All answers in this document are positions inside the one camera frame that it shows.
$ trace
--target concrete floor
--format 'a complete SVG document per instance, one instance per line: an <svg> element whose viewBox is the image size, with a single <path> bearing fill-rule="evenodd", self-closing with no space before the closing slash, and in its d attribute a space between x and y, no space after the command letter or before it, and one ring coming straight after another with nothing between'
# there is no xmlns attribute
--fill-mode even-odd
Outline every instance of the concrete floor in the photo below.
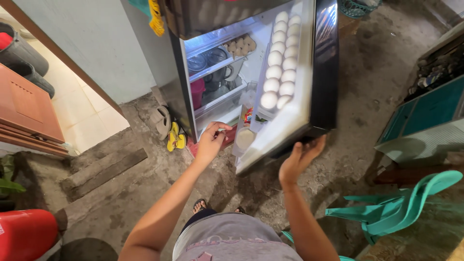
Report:
<svg viewBox="0 0 464 261"><path fill-rule="evenodd" d="M330 134L323 154L298 181L340 255L356 255L367 242L358 223L324 217L324 210L329 206L346 206L348 202L341 198L344 195L391 189L370 187L365 181L365 176L375 172L379 165L389 164L373 145L405 96L406 82L416 59L443 33L433 18L409 5L384 1L362 20L356 35L340 40L338 128ZM64 260L116 260L137 220L191 162L186 150L169 153L165 143L146 124L155 106L151 95L122 106L148 158L130 173L114 178L111 182L118 186L118 192L100 195L104 201L89 208L88 214L66 231ZM238 178L231 150L228 147L220 152L201 176L162 253L162 260L171 259L180 229L191 216L192 204L201 197L217 211L230 211L241 205L248 214L276 231L288 227L277 180L281 160Z"/></svg>

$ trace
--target green plastic chair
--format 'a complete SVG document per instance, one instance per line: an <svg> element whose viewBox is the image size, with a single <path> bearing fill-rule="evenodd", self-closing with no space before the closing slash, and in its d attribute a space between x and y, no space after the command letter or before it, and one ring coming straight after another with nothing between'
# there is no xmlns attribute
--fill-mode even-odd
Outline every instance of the green plastic chair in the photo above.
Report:
<svg viewBox="0 0 464 261"><path fill-rule="evenodd" d="M295 243L293 242L293 235L291 232L288 232L288 231L282 231L282 233L292 242L292 243ZM340 261L356 261L352 258L349 258L349 257L345 257L345 256L342 256L342 255L339 255L338 257L340 257Z"/></svg>
<svg viewBox="0 0 464 261"><path fill-rule="evenodd" d="M431 174L421 179L413 189L390 195L347 196L346 199L377 203L338 209L326 209L327 216L361 222L364 235L371 245L378 237L401 230L413 224L424 207L427 196L436 194L457 183L463 174L456 170Z"/></svg>

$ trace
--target person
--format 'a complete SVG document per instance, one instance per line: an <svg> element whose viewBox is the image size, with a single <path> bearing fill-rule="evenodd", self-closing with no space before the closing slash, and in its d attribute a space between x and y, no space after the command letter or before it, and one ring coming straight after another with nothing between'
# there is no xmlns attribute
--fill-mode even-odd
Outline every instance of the person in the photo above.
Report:
<svg viewBox="0 0 464 261"><path fill-rule="evenodd" d="M225 134L232 128L211 122L200 137L197 157L168 191L148 210L129 234L120 261L158 261L195 183L219 153ZM182 230L173 250L173 261L304 260L339 261L328 237L317 223L297 185L300 174L325 146L325 136L303 146L297 142L279 170L285 208L296 251L282 243L276 232L259 219L235 212L216 213L203 199Z"/></svg>

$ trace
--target tiled floor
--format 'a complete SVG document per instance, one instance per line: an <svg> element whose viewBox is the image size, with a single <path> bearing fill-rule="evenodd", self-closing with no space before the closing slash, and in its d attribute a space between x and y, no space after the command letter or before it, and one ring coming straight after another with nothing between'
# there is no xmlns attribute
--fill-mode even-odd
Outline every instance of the tiled floor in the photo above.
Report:
<svg viewBox="0 0 464 261"><path fill-rule="evenodd" d="M38 40L30 40L50 68L44 76L64 139L79 153L129 127L129 123Z"/></svg>

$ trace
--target teal basket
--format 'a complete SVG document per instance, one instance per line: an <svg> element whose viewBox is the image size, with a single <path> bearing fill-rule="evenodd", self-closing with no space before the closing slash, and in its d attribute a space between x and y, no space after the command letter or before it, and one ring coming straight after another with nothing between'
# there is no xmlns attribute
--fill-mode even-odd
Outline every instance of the teal basket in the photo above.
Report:
<svg viewBox="0 0 464 261"><path fill-rule="evenodd" d="M374 6L367 6L356 0L338 0L338 8L344 15L348 17L360 18L377 9L377 7L379 7L379 5L382 3L382 0L378 1L379 2Z"/></svg>

